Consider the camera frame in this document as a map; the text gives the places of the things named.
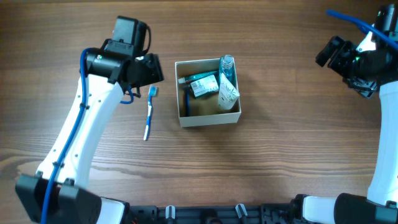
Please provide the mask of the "blue white toothbrush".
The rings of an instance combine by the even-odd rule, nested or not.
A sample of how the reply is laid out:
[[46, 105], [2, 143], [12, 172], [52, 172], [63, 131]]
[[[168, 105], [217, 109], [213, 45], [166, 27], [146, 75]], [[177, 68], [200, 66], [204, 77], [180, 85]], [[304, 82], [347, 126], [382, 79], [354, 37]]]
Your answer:
[[151, 85], [149, 88], [148, 99], [147, 99], [147, 119], [146, 119], [146, 127], [143, 137], [143, 140], [145, 141], [148, 140], [150, 134], [150, 124], [151, 124], [152, 111], [153, 111], [152, 99], [157, 95], [157, 89], [158, 88], [154, 85]]

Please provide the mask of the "teal toothpaste tube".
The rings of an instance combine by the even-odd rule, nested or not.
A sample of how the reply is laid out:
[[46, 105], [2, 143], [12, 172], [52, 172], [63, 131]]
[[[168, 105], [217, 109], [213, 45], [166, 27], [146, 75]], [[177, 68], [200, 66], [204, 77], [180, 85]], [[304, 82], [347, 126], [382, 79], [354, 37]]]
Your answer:
[[210, 71], [210, 72], [204, 72], [204, 73], [198, 73], [194, 75], [190, 75], [188, 77], [183, 77], [178, 79], [179, 84], [189, 84], [191, 82], [197, 81], [199, 79], [211, 76], [211, 75], [216, 75], [218, 74], [217, 71]]

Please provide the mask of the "blue disposable razor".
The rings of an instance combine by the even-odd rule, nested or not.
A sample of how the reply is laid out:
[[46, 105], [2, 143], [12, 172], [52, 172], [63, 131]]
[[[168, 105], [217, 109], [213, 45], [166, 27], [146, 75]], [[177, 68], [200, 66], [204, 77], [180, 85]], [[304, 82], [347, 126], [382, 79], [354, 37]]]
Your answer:
[[190, 89], [189, 89], [189, 87], [186, 87], [184, 89], [184, 92], [185, 92], [185, 107], [186, 107], [185, 116], [189, 117], [190, 116]]

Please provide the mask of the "green white soap box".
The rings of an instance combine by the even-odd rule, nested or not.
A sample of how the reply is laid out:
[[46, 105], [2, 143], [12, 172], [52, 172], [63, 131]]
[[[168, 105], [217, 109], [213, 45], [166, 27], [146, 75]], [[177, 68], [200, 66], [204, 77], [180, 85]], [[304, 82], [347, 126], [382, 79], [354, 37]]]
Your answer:
[[194, 98], [200, 98], [219, 91], [219, 85], [214, 75], [192, 82], [190, 88]]

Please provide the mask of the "blue mouthwash bottle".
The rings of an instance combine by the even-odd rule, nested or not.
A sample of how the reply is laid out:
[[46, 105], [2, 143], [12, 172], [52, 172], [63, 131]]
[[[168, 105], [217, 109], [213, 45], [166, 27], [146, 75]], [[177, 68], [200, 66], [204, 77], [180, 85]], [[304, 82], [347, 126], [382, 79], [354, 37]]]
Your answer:
[[234, 57], [232, 55], [225, 55], [220, 58], [218, 83], [221, 83], [222, 73], [224, 73], [225, 77], [230, 81], [232, 85], [234, 85], [235, 71], [234, 71]]

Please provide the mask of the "white bamboo print tube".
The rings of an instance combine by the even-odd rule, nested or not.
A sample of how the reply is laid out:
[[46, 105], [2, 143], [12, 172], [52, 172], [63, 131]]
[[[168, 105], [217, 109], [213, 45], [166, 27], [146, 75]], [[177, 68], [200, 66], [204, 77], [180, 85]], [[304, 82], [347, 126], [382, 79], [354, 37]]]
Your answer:
[[239, 91], [227, 79], [224, 73], [220, 74], [218, 105], [221, 109], [230, 110], [240, 97]]

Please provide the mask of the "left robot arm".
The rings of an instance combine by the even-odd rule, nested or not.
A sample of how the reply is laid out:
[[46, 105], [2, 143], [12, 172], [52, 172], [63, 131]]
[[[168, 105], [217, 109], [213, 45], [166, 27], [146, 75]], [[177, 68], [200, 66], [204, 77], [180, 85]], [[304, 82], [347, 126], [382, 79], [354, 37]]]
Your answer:
[[118, 16], [113, 36], [80, 56], [75, 99], [55, 144], [34, 175], [22, 174], [15, 190], [35, 223], [137, 223], [127, 202], [87, 189], [98, 143], [113, 111], [140, 97], [142, 86], [164, 79], [149, 52], [150, 27]]

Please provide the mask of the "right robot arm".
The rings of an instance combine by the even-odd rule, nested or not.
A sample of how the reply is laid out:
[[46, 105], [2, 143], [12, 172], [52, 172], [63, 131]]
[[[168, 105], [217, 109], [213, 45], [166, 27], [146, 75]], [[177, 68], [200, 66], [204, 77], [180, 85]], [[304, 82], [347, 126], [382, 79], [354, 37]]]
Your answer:
[[380, 7], [372, 25], [330, 9], [326, 13], [355, 24], [365, 34], [359, 45], [332, 37], [316, 63], [341, 75], [348, 88], [365, 98], [379, 94], [376, 168], [365, 197], [298, 195], [289, 218], [310, 223], [397, 223], [397, 5]]

